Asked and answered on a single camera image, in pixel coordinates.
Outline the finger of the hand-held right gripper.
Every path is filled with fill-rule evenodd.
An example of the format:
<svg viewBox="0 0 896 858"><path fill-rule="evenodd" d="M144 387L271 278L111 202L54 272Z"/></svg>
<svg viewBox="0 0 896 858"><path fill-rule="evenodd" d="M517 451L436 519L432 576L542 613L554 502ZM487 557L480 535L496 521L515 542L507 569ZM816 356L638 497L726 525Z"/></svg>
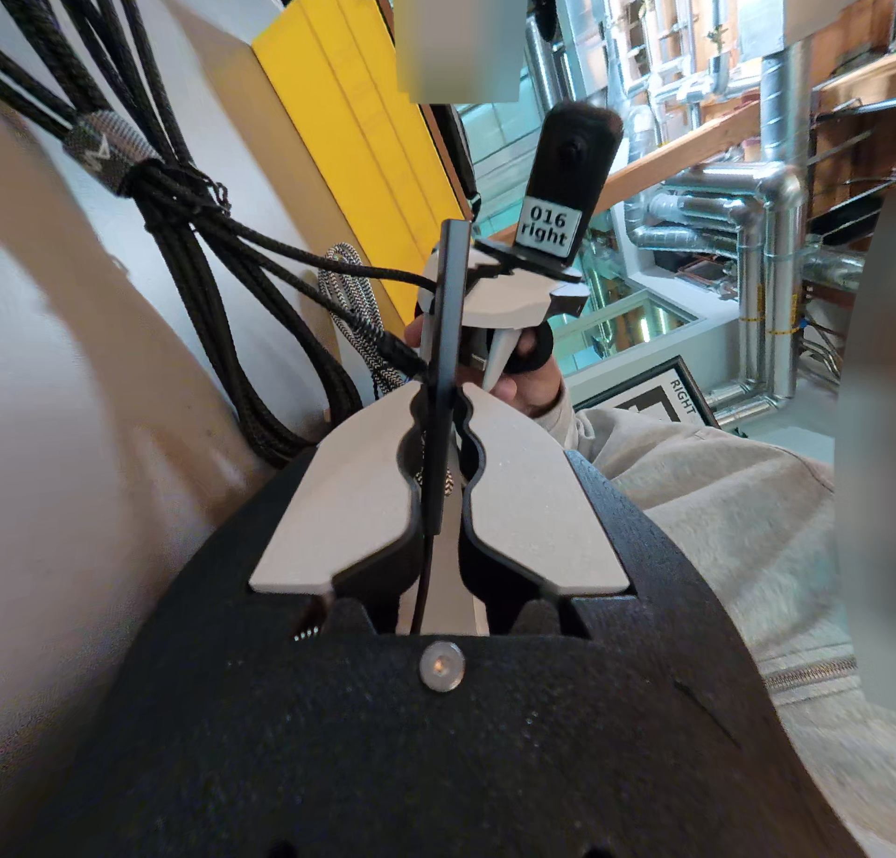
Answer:
<svg viewBox="0 0 896 858"><path fill-rule="evenodd" d="M471 291L481 280L508 274L508 253L500 245L472 245L469 249L464 291Z"/></svg>
<svg viewBox="0 0 896 858"><path fill-rule="evenodd" d="M546 319L556 281L542 275L480 278L464 298L462 326L526 329Z"/></svg>

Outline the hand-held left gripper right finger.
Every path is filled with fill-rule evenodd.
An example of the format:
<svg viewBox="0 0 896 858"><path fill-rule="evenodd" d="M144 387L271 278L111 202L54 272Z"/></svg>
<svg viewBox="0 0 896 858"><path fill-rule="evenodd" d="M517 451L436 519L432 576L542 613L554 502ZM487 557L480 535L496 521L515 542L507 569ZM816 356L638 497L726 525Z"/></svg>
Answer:
<svg viewBox="0 0 896 858"><path fill-rule="evenodd" d="M620 595L630 586L562 445L473 384L458 396L462 580L478 599Z"/></svg>

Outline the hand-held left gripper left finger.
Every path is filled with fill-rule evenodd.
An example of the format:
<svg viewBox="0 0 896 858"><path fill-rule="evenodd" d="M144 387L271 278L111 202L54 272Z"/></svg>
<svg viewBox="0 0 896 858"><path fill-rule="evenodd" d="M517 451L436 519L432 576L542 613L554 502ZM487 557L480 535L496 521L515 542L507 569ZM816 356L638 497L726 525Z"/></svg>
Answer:
<svg viewBox="0 0 896 858"><path fill-rule="evenodd" d="M420 457L411 381L328 434L250 579L257 593L399 598L420 575Z"/></svg>

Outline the dark grey usb hub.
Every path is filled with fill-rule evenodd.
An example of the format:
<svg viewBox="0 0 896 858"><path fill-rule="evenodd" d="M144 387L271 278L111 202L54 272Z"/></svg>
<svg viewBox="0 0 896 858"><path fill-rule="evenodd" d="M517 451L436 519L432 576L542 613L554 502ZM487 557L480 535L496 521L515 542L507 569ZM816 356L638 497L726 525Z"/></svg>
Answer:
<svg viewBox="0 0 896 858"><path fill-rule="evenodd" d="M438 277L433 298L432 344L427 363L426 413L423 429L421 510L424 555L409 632L421 632L431 578L434 539L442 527L445 481L454 426L456 369L462 339L462 315L471 226L465 221L442 224Z"/></svg>

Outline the yellow plastic box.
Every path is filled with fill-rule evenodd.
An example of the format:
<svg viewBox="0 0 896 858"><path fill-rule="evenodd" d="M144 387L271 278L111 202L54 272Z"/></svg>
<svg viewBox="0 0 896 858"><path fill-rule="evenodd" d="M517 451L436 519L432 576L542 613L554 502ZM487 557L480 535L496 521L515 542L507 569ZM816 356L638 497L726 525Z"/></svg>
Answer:
<svg viewBox="0 0 896 858"><path fill-rule="evenodd" d="M365 259L423 274L471 211L432 111L398 90L388 0L292 0L252 50Z"/></svg>

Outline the person's right forearm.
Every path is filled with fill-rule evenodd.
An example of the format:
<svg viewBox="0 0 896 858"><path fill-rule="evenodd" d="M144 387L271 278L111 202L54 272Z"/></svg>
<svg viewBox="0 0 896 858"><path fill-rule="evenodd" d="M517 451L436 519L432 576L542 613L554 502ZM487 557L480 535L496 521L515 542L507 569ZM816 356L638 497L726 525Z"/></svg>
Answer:
<svg viewBox="0 0 896 858"><path fill-rule="evenodd" d="M758 663L855 653L840 598L829 465L710 427L618 409L576 414L566 392L537 422L683 551Z"/></svg>

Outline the white desk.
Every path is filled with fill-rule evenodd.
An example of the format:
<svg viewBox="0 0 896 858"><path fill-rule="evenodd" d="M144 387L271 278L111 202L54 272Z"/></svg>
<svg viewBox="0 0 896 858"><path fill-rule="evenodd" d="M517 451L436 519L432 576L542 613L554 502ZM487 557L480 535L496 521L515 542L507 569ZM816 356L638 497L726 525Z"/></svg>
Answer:
<svg viewBox="0 0 896 858"><path fill-rule="evenodd" d="M137 0L234 215L361 248L252 51L279 0ZM2 856L63 784L143 622L273 475L132 202L2 108Z"/></svg>

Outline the person's right hand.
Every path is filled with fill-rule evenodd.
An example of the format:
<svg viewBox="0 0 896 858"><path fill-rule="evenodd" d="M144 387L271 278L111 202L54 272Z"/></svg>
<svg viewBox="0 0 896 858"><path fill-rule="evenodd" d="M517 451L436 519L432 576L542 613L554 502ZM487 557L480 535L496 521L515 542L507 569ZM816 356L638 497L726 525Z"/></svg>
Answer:
<svg viewBox="0 0 896 858"><path fill-rule="evenodd" d="M529 418L544 416L565 392L564 376L553 355L537 369L505 375L503 400Z"/></svg>

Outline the wooden beam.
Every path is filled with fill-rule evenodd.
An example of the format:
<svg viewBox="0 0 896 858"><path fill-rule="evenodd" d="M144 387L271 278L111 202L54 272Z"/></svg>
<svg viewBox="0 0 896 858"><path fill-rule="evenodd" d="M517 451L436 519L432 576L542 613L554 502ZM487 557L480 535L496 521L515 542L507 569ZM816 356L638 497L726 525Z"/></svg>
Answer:
<svg viewBox="0 0 896 858"><path fill-rule="evenodd" d="M726 115L659 147L639 161L627 162L627 150L622 149L623 167L609 174L596 203L596 212L609 210L681 170L706 162L745 139L759 135L759 108L758 93L749 93L746 100L728 108Z"/></svg>

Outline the black bag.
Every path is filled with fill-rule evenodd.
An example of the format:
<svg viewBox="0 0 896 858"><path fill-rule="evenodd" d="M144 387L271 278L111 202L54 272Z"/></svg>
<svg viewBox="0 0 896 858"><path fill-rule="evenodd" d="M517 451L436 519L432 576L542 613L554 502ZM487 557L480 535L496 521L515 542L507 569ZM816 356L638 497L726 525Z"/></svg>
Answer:
<svg viewBox="0 0 896 858"><path fill-rule="evenodd" d="M473 223L479 215L479 194L469 141L460 114L451 104L421 104L427 128L462 211Z"/></svg>

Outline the black framed marker sign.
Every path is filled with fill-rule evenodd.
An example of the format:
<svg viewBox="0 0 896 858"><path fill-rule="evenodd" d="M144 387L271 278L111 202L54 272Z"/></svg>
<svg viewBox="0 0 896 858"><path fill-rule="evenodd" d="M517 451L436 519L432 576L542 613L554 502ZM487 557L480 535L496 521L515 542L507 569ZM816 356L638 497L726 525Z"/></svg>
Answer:
<svg viewBox="0 0 896 858"><path fill-rule="evenodd" d="M575 404L574 410L582 412L595 407L622 409L660 422L720 428L716 416L680 355Z"/></svg>

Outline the silver pipe cluster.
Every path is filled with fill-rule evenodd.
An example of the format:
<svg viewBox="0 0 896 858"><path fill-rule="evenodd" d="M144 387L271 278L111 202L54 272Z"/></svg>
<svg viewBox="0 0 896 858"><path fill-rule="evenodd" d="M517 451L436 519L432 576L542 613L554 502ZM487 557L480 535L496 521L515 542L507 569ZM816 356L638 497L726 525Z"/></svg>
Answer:
<svg viewBox="0 0 896 858"><path fill-rule="evenodd" d="M863 263L805 246L812 38L762 59L760 160L711 162L640 187L623 203L624 230L634 247L653 252L717 255L735 260L738 376L706 397L723 429L778 411L797 389L803 354L820 363L835 386L842 354L823 331L806 339L804 262L817 272L860 274Z"/></svg>

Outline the person's grey jacket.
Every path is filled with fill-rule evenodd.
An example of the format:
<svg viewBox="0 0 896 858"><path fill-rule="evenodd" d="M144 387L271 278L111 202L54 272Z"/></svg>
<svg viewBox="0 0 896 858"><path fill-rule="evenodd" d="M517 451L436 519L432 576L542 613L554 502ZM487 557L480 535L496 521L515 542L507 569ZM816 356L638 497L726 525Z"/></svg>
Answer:
<svg viewBox="0 0 896 858"><path fill-rule="evenodd" d="M813 781L867 856L894 856L894 711L865 695L845 610L765 600L726 609Z"/></svg>

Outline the large silver spiral duct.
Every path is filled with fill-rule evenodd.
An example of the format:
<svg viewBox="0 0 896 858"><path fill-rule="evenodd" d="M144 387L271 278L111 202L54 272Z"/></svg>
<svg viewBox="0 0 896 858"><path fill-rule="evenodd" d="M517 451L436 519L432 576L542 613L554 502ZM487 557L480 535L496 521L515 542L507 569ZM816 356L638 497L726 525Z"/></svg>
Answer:
<svg viewBox="0 0 896 858"><path fill-rule="evenodd" d="M601 0L528 0L526 58L542 111L562 100L607 103Z"/></svg>

